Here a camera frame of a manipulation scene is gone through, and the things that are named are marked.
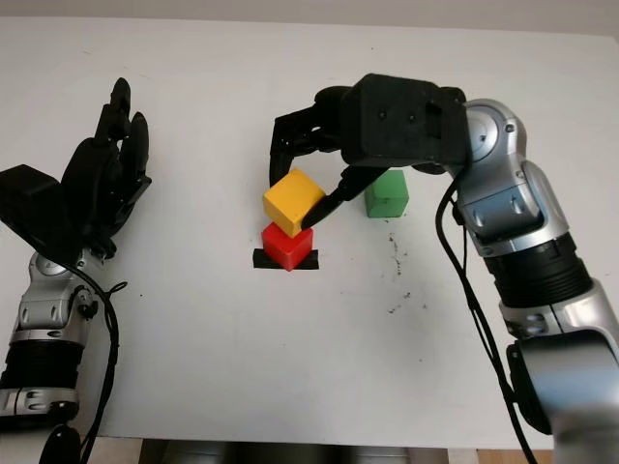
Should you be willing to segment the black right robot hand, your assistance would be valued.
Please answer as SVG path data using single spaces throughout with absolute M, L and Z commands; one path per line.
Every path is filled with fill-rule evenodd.
M 352 87 L 325 88 L 312 106 L 276 119 L 269 181 L 281 180 L 297 157 L 341 153 L 347 166 L 338 186 L 301 216 L 301 227 L 309 229 L 392 167 L 440 175 L 446 165 L 444 96 L 431 82 L 378 74 Z

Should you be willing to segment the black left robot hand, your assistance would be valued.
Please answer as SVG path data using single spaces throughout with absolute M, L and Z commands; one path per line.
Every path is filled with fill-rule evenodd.
M 131 87 L 120 77 L 103 106 L 95 135 L 77 146 L 61 180 L 73 227 L 102 259 L 115 255 L 112 237 L 152 183 L 146 173 L 147 120 L 139 111 L 130 112 Z

